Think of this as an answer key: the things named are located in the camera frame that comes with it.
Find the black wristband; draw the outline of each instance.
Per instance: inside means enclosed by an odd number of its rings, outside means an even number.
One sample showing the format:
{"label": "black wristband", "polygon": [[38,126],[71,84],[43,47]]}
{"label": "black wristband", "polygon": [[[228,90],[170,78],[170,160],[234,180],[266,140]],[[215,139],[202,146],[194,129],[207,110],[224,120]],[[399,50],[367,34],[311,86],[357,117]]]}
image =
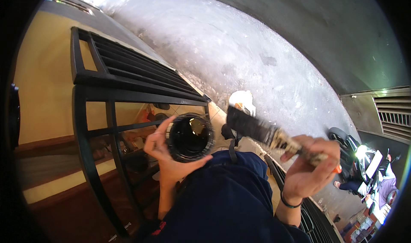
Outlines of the black wristband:
{"label": "black wristband", "polygon": [[287,201],[285,201],[284,195],[283,195],[283,192],[282,192],[282,191],[281,191],[281,194],[280,194],[280,195],[281,195],[281,201],[282,201],[283,204],[284,204],[286,207],[288,207],[288,208],[296,208],[296,207],[299,207],[299,206],[302,204],[302,202],[304,201],[304,199],[302,199],[300,204],[298,204],[298,205],[290,205],[290,204],[287,203]]}

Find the dark pants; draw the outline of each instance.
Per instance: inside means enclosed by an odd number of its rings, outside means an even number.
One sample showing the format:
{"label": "dark pants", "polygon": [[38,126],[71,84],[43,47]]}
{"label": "dark pants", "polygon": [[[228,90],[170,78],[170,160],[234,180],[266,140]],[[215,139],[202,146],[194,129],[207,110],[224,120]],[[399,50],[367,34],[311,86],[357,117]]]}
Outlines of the dark pants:
{"label": "dark pants", "polygon": [[342,190],[352,190],[354,192],[357,192],[358,188],[361,186],[362,181],[359,180],[352,180],[347,183],[342,183],[340,185],[340,189]]}

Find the air vent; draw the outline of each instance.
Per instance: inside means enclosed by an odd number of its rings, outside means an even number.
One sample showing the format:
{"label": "air vent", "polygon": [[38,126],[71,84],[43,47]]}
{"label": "air vent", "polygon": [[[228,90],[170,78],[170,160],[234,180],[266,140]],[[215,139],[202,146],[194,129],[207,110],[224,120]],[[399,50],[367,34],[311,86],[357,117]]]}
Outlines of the air vent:
{"label": "air vent", "polygon": [[383,133],[411,140],[411,99],[409,96],[374,97]]}

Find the navy blue shirt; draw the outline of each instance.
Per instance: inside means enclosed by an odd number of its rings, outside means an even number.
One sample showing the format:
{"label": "navy blue shirt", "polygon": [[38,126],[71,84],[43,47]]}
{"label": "navy blue shirt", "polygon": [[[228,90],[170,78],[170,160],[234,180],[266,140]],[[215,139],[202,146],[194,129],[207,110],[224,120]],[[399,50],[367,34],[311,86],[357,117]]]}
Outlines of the navy blue shirt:
{"label": "navy blue shirt", "polygon": [[193,172],[163,221],[142,225],[144,242],[310,242],[295,226],[273,216],[267,165],[256,154],[213,154]]}

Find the motorcycle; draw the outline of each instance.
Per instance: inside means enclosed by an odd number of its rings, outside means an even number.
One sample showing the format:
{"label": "motorcycle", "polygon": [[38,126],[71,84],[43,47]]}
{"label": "motorcycle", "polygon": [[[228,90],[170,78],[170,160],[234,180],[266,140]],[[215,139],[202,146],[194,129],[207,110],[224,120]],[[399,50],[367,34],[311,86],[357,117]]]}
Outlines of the motorcycle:
{"label": "motorcycle", "polygon": [[328,130],[328,138],[340,144],[340,176],[343,182],[351,180],[362,181],[357,192],[350,190],[352,194],[359,195],[364,201],[367,194],[372,194],[378,187],[382,178],[379,172],[385,174],[388,160],[381,162],[383,155],[379,150],[372,149],[366,144],[360,144],[351,135],[347,135],[339,128],[332,127]]}

